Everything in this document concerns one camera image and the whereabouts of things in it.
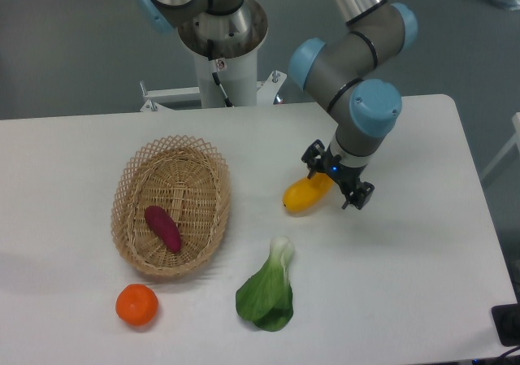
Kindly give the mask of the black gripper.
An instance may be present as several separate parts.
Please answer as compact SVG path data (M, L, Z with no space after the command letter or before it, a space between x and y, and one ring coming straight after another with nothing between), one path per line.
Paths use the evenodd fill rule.
M338 184L345 199L343 210L348 206L361 210L370 201L375 187L360 180L368 164L367 156L350 154L338 145L329 145L326 151L324 144L317 139L307 147L301 161L307 167L307 179L318 173L327 173Z

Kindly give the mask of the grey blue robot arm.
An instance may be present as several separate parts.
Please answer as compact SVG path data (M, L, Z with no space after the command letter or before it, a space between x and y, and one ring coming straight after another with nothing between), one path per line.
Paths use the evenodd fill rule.
M159 31L176 29L192 53L205 108L257 103L257 52L267 17L254 0L136 0ZM371 73L408 48L418 33L414 13L388 0L335 0L346 35L336 43L312 38L292 54L288 74L336 122L328 145L302 155L308 176L286 189L283 204L299 213L337 185L345 205L364 207L374 187L361 174L401 113L397 89Z

